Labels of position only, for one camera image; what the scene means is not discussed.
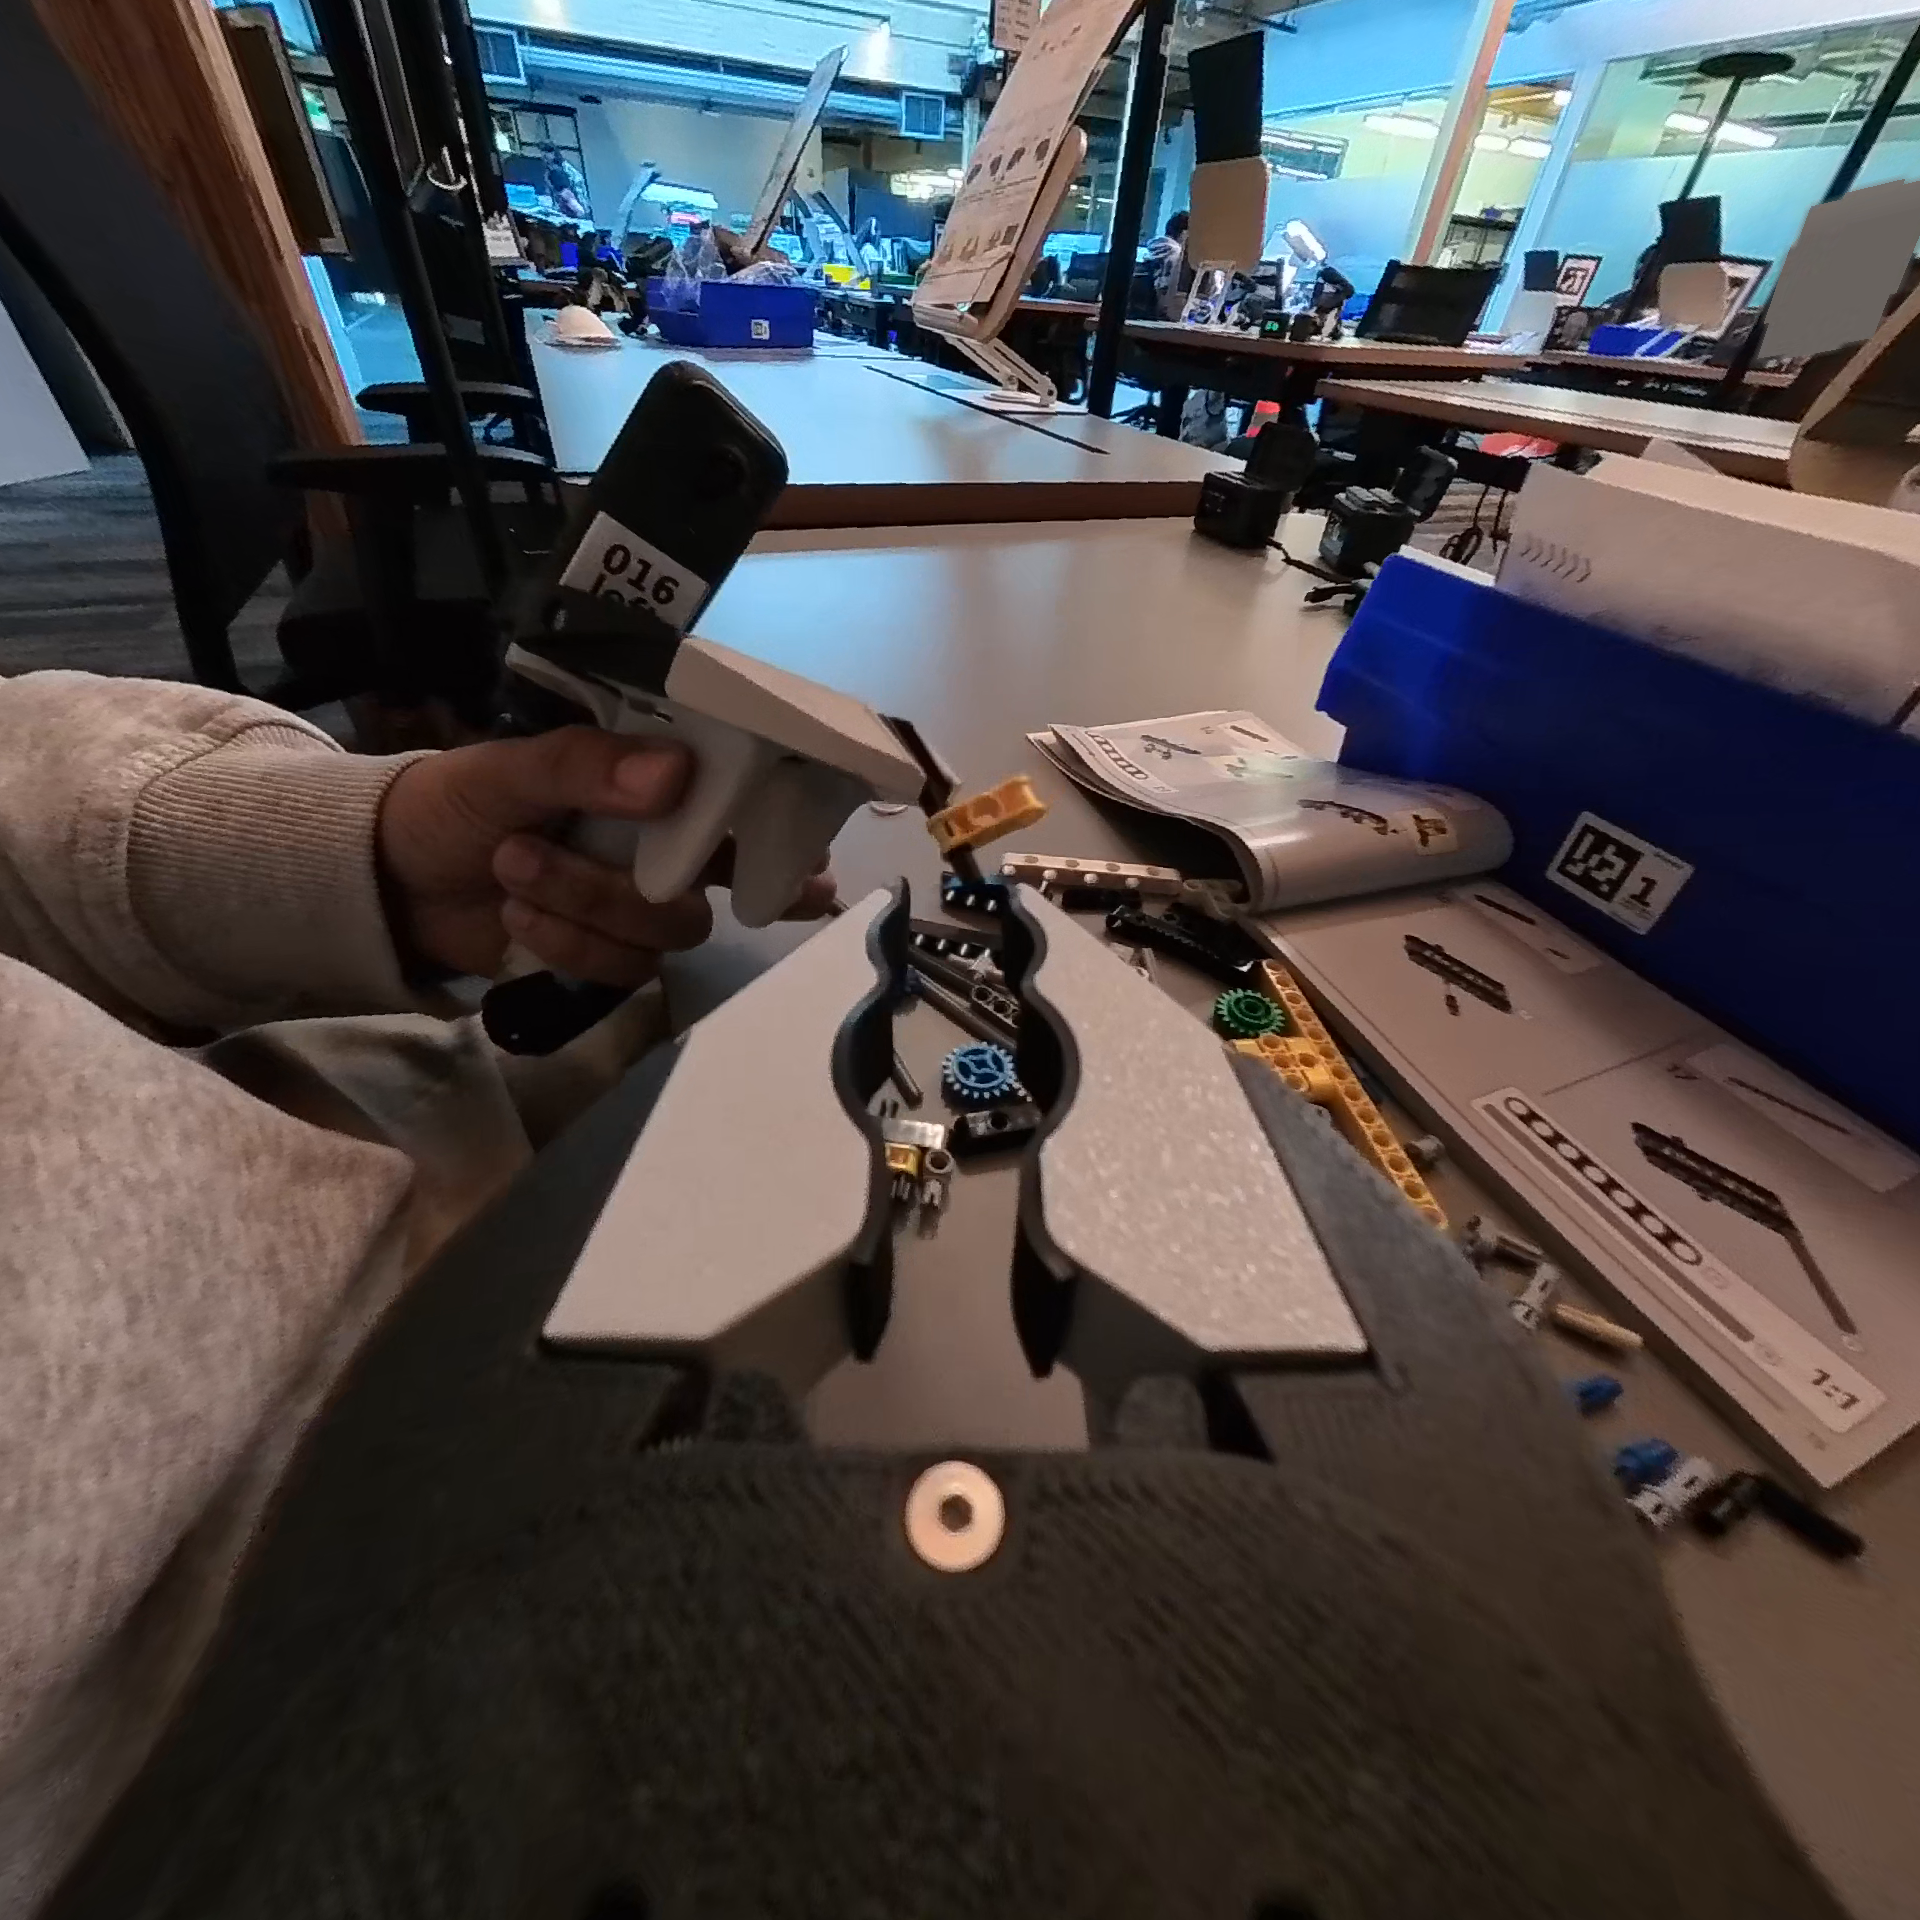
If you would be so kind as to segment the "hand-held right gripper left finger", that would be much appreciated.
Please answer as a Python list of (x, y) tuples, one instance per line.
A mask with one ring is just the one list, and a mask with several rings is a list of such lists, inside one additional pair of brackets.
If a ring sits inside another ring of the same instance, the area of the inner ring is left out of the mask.
[(875, 1099), (895, 1065), (905, 880), (870, 889), (698, 1021), (540, 1331), (543, 1361), (756, 1381), (811, 1443), (822, 1387), (895, 1314), (899, 1203)]

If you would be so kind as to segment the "yellow lego connector black pin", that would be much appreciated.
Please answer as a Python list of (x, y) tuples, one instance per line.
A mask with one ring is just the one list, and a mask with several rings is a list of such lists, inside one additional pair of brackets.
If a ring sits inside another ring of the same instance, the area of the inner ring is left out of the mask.
[(1047, 819), (1050, 804), (1028, 776), (1009, 776), (930, 812), (929, 836), (949, 875), (981, 884), (981, 850)]

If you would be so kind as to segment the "small black device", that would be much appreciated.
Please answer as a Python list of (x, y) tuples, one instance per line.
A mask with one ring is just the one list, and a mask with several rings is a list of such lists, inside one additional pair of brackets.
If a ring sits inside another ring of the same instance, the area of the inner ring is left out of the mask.
[(1245, 471), (1212, 471), (1201, 487), (1191, 528), (1230, 552), (1265, 553), (1281, 539), (1297, 487), (1271, 484)]
[(1317, 564), (1341, 583), (1370, 578), (1403, 549), (1417, 523), (1420, 515), (1399, 495), (1379, 487), (1343, 487), (1325, 508)]

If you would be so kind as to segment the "black office chair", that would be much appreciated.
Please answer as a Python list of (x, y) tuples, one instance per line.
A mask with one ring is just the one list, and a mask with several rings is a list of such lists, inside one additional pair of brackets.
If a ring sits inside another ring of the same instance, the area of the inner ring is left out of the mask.
[(294, 575), (274, 700), (346, 705), (365, 735), (439, 716), (485, 731), (501, 700), (503, 616), (561, 528), (561, 477), (538, 395), (457, 371), (454, 329), (501, 323), (470, 209), (431, 173), (404, 184), (387, 148), (364, 147), (362, 162), (422, 377), (358, 395), (404, 420), (407, 442), (297, 449), (269, 465), (277, 487), (332, 498), (347, 525)]

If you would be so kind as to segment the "small blue bin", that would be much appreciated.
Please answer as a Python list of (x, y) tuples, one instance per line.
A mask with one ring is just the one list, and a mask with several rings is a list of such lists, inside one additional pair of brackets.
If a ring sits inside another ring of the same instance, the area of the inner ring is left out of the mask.
[(694, 353), (811, 353), (818, 297), (802, 282), (665, 280), (644, 284), (663, 343)]

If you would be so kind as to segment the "person's grey sweatshirt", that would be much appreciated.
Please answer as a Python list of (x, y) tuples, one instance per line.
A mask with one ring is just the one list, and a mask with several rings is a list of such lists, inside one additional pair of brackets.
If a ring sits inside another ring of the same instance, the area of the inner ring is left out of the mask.
[(164, 1048), (4, 963), (4, 1916), (150, 1751), (299, 1432), (414, 1273), (665, 1035), (476, 1017)]

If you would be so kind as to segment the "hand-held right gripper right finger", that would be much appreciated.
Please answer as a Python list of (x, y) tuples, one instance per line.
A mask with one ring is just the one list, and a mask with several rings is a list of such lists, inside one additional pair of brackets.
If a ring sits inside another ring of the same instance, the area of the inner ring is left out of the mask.
[(1015, 889), (1021, 1152), (1012, 1314), (1028, 1372), (1065, 1375), (1089, 1441), (1129, 1393), (1334, 1376), (1370, 1339), (1238, 1056), (1055, 904)]

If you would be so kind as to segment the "white cardboard box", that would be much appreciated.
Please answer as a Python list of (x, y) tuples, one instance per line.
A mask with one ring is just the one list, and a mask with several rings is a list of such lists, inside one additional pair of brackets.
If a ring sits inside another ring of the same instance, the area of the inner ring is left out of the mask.
[(1917, 731), (1917, 520), (1673, 460), (1537, 469), (1495, 583), (1741, 681)]

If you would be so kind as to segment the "lego instruction booklet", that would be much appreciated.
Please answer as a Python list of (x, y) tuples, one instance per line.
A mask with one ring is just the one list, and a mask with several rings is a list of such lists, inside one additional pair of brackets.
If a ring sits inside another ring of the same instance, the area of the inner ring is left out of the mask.
[(1028, 740), (1212, 834), (1337, 1034), (1817, 1488), (1915, 1436), (1914, 1143), (1499, 882), (1490, 808), (1247, 712)]

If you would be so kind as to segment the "pile of lego pieces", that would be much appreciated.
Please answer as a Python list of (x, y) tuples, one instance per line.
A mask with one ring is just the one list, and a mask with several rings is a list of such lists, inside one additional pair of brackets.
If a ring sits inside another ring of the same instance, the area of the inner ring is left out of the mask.
[[(1238, 964), (1191, 935), (1185, 924), (1131, 905), (1111, 912), (1111, 929), (1125, 945), (1179, 959), (1214, 976), (1222, 994), (1217, 996), (1210, 1019), (1227, 1048), (1271, 1069), (1330, 1119), (1422, 1218), (1436, 1227), (1445, 1225), (1415, 1143), (1401, 1140), (1386, 1125), (1325, 1021), (1282, 964)], [(949, 1019), (979, 1035), (979, 1045), (964, 1049), (963, 1065), (950, 1074), (958, 1099), (993, 1111), (1015, 1106), (1020, 1095), (1012, 1093), (1012, 1039), (1020, 1011), (1001, 979), (998, 932), (915, 920), (905, 947), (909, 991), (933, 994), (943, 1003)], [(1581, 1195), (1601, 1203), (1604, 1221), (1627, 1227), (1638, 1253), (1671, 1259), (1679, 1283), (1705, 1285), (1708, 1307), (1723, 1306), (1705, 1249), (1620, 1181), (1533, 1099), (1499, 1095), (1495, 1115), (1517, 1121), (1523, 1143), (1546, 1148), (1555, 1168), (1572, 1172)], [(1662, 1437), (1622, 1444), (1613, 1457), (1613, 1476), (1633, 1511), (1657, 1532), (1690, 1523), (1697, 1532), (1722, 1539), (1750, 1513), (1762, 1513), (1831, 1562), (1847, 1564), (1865, 1554), (1865, 1543), (1850, 1527), (1817, 1511), (1793, 1488), (1758, 1472), (1718, 1476), (1710, 1460), (1682, 1457)]]

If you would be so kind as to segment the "black metal pole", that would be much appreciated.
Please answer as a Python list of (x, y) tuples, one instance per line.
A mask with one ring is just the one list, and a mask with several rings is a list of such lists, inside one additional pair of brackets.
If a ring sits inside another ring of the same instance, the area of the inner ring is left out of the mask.
[(1121, 130), (1121, 169), (1111, 220), (1109, 267), (1100, 289), (1089, 359), (1089, 415), (1102, 420), (1113, 418), (1121, 341), (1129, 316), (1131, 284), (1145, 221), (1145, 191), (1154, 167), (1154, 151), (1161, 139), (1161, 113), (1166, 103), (1174, 16), (1174, 3), (1143, 3), (1139, 13), (1140, 37)]

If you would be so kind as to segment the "person's left hand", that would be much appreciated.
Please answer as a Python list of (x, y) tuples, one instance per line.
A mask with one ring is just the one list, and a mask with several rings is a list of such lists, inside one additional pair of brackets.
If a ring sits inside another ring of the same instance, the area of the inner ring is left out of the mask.
[(497, 976), (509, 954), (619, 991), (658, 976), (667, 954), (707, 943), (723, 845), (689, 895), (649, 904), (630, 861), (562, 843), (579, 817), (642, 825), (681, 808), (689, 756), (671, 743), (564, 727), (434, 753), (389, 786), (375, 825), (382, 904), (419, 976)]

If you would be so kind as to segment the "long grey desk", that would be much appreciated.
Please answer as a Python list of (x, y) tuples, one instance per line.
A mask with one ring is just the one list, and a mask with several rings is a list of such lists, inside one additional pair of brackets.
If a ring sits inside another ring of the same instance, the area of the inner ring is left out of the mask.
[(572, 348), (530, 324), (529, 354), (557, 469), (586, 481), (653, 372), (710, 372), (783, 447), (779, 533), (963, 523), (1186, 521), (1225, 456), (1077, 411), (986, 405), (963, 376), (899, 354), (681, 351), (615, 338)]

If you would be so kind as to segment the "cardboard sheet on stand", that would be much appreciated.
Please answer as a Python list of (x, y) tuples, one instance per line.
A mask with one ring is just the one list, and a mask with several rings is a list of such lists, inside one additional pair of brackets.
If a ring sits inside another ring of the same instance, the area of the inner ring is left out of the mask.
[(1078, 113), (1140, 11), (1140, 3), (1041, 8), (913, 297), (916, 331), (958, 351), (987, 380), (987, 405), (1004, 415), (1060, 407), (1053, 383), (1001, 335), (1089, 157)]

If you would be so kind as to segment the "black laptop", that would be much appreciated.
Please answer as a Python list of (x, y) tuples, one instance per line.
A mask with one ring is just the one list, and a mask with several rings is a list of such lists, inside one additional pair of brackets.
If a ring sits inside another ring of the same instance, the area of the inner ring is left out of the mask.
[(1501, 280), (1501, 267), (1436, 267), (1390, 258), (1354, 335), (1365, 343), (1461, 348)]

